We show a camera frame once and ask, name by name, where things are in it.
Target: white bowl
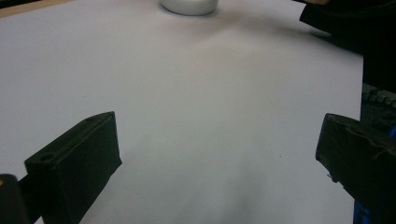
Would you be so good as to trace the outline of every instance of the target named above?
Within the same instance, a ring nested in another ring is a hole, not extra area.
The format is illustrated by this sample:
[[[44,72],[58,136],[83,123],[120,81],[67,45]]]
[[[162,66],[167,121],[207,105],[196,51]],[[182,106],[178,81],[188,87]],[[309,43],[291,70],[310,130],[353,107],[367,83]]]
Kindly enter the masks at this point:
[[[160,0],[169,11],[187,16],[202,16],[216,10],[219,0]]]

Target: white surface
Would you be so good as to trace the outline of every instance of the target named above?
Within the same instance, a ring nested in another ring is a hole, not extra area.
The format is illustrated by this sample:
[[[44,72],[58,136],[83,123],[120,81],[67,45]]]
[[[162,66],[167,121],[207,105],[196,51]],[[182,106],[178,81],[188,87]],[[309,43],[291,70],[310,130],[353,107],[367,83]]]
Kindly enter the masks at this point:
[[[0,173],[114,110],[123,165],[81,223],[351,223],[315,150],[325,113],[359,117],[362,58],[314,37],[303,6],[77,0],[0,19]]]
[[[202,16],[216,10],[219,0],[161,0],[166,9],[181,15]]]

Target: table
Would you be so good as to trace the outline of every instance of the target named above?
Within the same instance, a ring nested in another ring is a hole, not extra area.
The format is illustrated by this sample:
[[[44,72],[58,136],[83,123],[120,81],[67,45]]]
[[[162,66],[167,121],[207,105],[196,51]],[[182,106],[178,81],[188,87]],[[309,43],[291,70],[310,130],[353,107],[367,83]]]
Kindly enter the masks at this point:
[[[115,111],[123,165],[81,223],[351,223],[315,160],[325,113],[358,119],[362,57],[298,21],[304,5],[76,0],[0,20],[0,172]]]

